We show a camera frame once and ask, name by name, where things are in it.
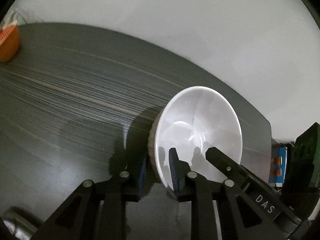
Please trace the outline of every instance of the orange container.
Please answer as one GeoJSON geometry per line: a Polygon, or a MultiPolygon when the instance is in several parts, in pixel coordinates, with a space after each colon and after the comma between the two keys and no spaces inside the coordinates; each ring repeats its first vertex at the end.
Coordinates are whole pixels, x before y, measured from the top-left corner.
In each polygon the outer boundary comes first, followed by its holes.
{"type": "Polygon", "coordinates": [[[12,59],[19,48],[19,30],[16,25],[11,25],[0,30],[0,62],[12,59]]]}

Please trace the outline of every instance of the orange object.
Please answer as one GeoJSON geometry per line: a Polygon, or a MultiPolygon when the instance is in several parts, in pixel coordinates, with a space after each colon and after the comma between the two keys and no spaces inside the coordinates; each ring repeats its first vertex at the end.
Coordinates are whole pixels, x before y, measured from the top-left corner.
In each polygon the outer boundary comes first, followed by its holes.
{"type": "Polygon", "coordinates": [[[19,48],[19,30],[16,25],[11,25],[0,30],[0,62],[12,59],[19,48]]]}

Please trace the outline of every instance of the bowl rim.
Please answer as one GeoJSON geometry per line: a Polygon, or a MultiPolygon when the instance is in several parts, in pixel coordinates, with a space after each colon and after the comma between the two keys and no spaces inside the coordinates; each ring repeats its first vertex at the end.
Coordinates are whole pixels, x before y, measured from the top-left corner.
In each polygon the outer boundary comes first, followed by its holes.
{"type": "Polygon", "coordinates": [[[164,107],[163,111],[160,114],[160,118],[159,118],[159,122],[157,124],[157,128],[156,128],[156,133],[155,133],[155,141],[154,141],[154,155],[155,155],[155,162],[156,162],[156,168],[159,174],[159,177],[161,179],[162,184],[165,187],[168,187],[168,183],[165,181],[161,167],[160,167],[160,162],[159,162],[159,151],[158,151],[158,142],[157,139],[159,137],[159,130],[160,130],[160,126],[164,120],[164,116],[166,115],[166,113],[168,112],[168,109],[170,108],[170,106],[182,95],[192,91],[192,90],[206,90],[209,92],[212,92],[214,94],[216,94],[218,97],[222,98],[222,100],[225,101],[225,103],[227,103],[227,105],[229,106],[229,108],[231,109],[231,112],[233,113],[236,122],[238,124],[238,128],[239,128],[239,132],[240,132],[240,136],[241,136],[241,154],[239,155],[239,160],[236,160],[236,162],[239,164],[241,161],[241,157],[242,157],[242,148],[243,148],[243,142],[242,142],[242,131],[241,131],[241,126],[240,126],[240,122],[238,119],[238,116],[235,112],[235,110],[233,109],[233,107],[231,106],[231,104],[228,102],[228,100],[226,100],[226,98],[221,95],[219,92],[217,92],[216,90],[209,88],[209,87],[203,87],[203,86],[193,86],[193,87],[188,87],[186,89],[181,90],[179,93],[177,93],[173,98],[171,98],[171,100],[168,102],[168,104],[164,107]]]}

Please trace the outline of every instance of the table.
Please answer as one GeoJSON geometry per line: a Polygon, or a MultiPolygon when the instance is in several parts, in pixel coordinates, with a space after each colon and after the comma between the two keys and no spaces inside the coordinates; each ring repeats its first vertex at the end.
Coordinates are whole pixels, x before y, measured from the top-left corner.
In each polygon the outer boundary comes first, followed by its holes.
{"type": "MultiPolygon", "coordinates": [[[[46,220],[85,179],[109,179],[146,150],[152,122],[179,91],[207,86],[236,111],[241,164],[267,181],[269,122],[192,62],[97,27],[19,27],[20,50],[0,64],[0,214],[17,206],[46,220]]],[[[186,239],[189,203],[172,199],[148,168],[144,197],[127,204],[128,239],[186,239]]]]}

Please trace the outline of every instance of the white bowl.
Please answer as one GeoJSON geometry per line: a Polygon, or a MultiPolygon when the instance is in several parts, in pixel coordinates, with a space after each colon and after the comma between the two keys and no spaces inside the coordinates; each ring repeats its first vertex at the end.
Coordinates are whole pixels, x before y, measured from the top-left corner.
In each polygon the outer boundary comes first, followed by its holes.
{"type": "Polygon", "coordinates": [[[169,167],[172,147],[192,171],[223,182],[226,176],[205,159],[205,152],[213,146],[240,163],[242,134],[235,111],[217,91],[200,86],[175,95],[152,124],[148,138],[153,170],[168,189],[172,189],[169,167]]]}

